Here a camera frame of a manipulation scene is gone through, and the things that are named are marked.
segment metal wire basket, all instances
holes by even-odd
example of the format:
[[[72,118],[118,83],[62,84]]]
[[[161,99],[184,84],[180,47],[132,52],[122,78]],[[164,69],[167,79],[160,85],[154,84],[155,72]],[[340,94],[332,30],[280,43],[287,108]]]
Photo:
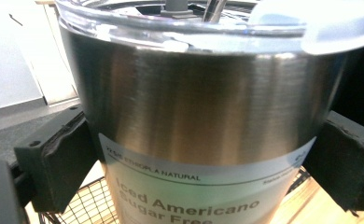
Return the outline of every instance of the metal wire basket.
[[[310,175],[301,167],[287,193],[302,184]],[[40,213],[41,224],[120,224],[103,177],[82,187],[63,214]]]

